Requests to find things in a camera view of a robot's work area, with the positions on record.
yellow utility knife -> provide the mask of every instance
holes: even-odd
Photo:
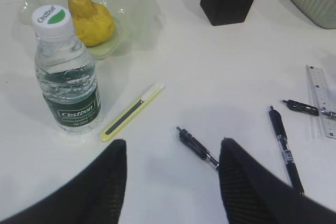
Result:
[[[107,142],[111,140],[129,121],[131,121],[148,103],[150,103],[163,89],[165,85],[156,83],[151,86],[145,94],[129,106],[120,116],[114,119],[100,133],[100,140]]]

green bottle label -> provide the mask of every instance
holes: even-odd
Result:
[[[98,88],[85,100],[74,104],[61,104],[44,96],[54,118],[58,123],[67,127],[80,127],[92,122],[100,111]]]

cestbon logo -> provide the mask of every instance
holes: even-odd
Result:
[[[91,114],[91,112],[93,111],[94,107],[95,107],[95,103],[94,103],[94,101],[92,101],[88,106],[86,106],[83,109],[80,109],[80,110],[71,110],[71,111],[59,110],[58,113],[63,118],[78,119],[78,118],[84,118],[88,114]]]
[[[52,5],[51,8],[44,12],[43,16],[39,17],[37,21],[39,23],[43,23],[47,18],[56,10],[56,8]],[[60,10],[57,14],[55,14],[53,17],[51,17],[48,21],[48,24],[55,24],[63,20],[65,17],[64,10]]]

white table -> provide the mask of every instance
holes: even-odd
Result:
[[[224,136],[289,183],[268,118],[283,118],[306,195],[336,210],[336,140],[317,119],[279,103],[309,103],[305,65],[322,67],[336,89],[336,31],[314,25],[290,0],[255,0],[242,24],[212,27],[200,0],[157,0],[163,15],[151,45],[97,62],[108,122],[150,84],[166,84],[118,135],[127,141],[128,180],[121,224],[227,223],[216,173],[182,145],[189,130],[215,156]],[[0,219],[49,195],[107,146],[96,132],[58,129],[34,73],[34,33],[0,5]]]

water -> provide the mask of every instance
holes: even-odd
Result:
[[[101,121],[95,63],[75,35],[58,42],[38,39],[35,70],[44,98],[62,129],[83,133]]]

